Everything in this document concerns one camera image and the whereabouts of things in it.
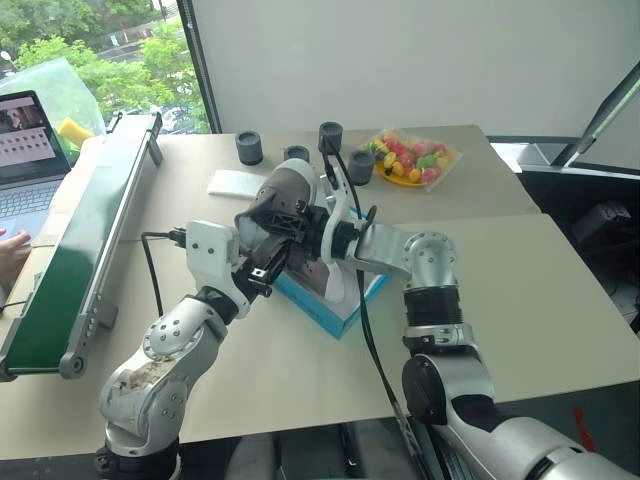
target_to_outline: laptop keyboard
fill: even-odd
[[[58,183],[49,183],[0,193],[0,218],[46,210],[57,188]]]

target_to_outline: silver robotic arm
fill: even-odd
[[[178,433],[191,388],[215,361],[229,323],[246,315],[257,295],[270,294],[293,249],[406,282],[403,342],[411,358],[402,383],[409,411],[432,425],[480,478],[636,478],[541,422],[500,413],[471,327],[462,320],[451,240],[354,220],[345,182],[340,172],[333,175],[322,183],[328,209],[316,205],[311,167],[289,160],[236,217],[237,230],[188,224],[182,246],[200,290],[152,323],[136,353],[107,381],[101,395],[105,447],[96,457],[102,478],[179,475]]]

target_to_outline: person's hand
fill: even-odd
[[[5,233],[7,229],[0,228],[0,237]],[[0,285],[12,285],[18,278],[31,252],[31,247],[25,245],[29,240],[29,234],[22,230],[15,237],[0,241]]]

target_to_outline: table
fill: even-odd
[[[471,127],[454,130],[462,132],[460,129],[475,131]],[[468,159],[482,158],[445,138],[446,134],[455,137],[455,132],[439,131],[440,135],[432,136],[450,141]],[[353,138],[357,135],[366,138],[367,134],[354,135]],[[282,148],[289,143],[303,143],[302,137],[294,135],[280,138]],[[290,141],[285,144],[282,140],[287,138]],[[345,145],[350,144],[348,138],[345,135]],[[231,156],[232,141],[229,136],[160,139],[165,162],[151,185],[149,200],[138,212],[139,230],[161,230],[184,224],[191,218],[230,224],[235,212],[247,202],[207,198],[205,186],[215,167],[198,166],[196,153],[203,152],[201,161],[219,158],[218,168],[229,168],[227,156]],[[266,161],[273,164],[278,153],[275,143],[264,135],[265,152],[275,152],[269,153],[271,158]],[[192,148],[185,155],[179,147],[188,145]],[[486,161],[499,162],[495,155],[492,160],[490,154],[485,154]],[[465,168],[473,171],[476,167],[474,163],[471,165],[466,167],[463,163],[456,167],[462,172],[458,180],[454,170],[438,188],[446,187],[449,181],[468,178]],[[408,216],[415,219],[416,214],[425,217],[422,220],[428,216],[466,218],[406,228],[440,230],[455,241],[460,258],[462,307],[492,373],[497,400],[637,379],[638,342],[548,217],[525,214],[473,218],[490,211],[493,198],[503,194],[507,205],[500,207],[499,215],[535,213],[535,206],[524,190],[512,183],[517,179],[511,178],[508,170],[501,170],[498,164],[478,171],[487,173],[492,168],[496,176],[506,172],[504,192],[499,191],[502,184],[497,182],[497,190],[485,192],[484,197],[466,204],[447,198],[447,190],[442,190],[441,197],[427,199],[429,202],[435,199],[433,209],[418,209],[413,215],[407,214],[406,209],[396,213],[399,221],[408,220]],[[183,169],[193,175],[200,173],[189,188],[177,189],[180,179],[186,176]],[[476,181],[485,186],[491,183],[482,176]],[[383,212],[391,209],[391,205],[405,203],[407,198],[414,199],[411,195],[415,194],[381,182],[374,179],[370,186],[360,189],[363,203],[375,199],[381,206],[381,220],[396,218],[394,213]],[[454,186],[446,188],[455,190]],[[415,199],[424,197],[415,195]],[[449,213],[443,213],[449,207]],[[159,225],[165,216],[165,224]],[[24,285],[32,281],[32,274],[42,268],[51,251],[46,242],[34,249],[12,301],[24,294]],[[152,251],[163,300],[170,306],[194,288],[186,265],[172,267],[185,264],[184,251],[167,241],[153,242]],[[113,369],[137,348],[142,332],[155,318],[144,256],[133,238],[125,238],[119,245],[109,278],[105,294],[116,299],[120,314],[111,333],[98,335],[88,370],[81,379],[67,381],[48,375],[21,377],[13,383],[0,384],[3,399],[0,458],[90,452],[102,443],[104,422],[97,409],[100,389]],[[408,354],[400,342],[404,324],[400,288],[397,282],[390,282],[371,303],[370,316],[381,359],[396,393],[401,396],[400,372]],[[9,319],[18,313],[17,307],[7,309],[7,318],[0,319],[0,338],[4,337]],[[582,342],[582,348],[567,355],[567,346],[575,344],[576,338]],[[607,361],[602,362],[605,354]],[[258,299],[247,318],[231,325],[214,367],[194,388],[181,440],[190,442],[390,414],[383,388],[366,353],[360,326],[354,326],[337,341],[274,293],[268,300]]]

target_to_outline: laptop screen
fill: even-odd
[[[0,95],[0,185],[45,179],[69,170],[35,92]]]

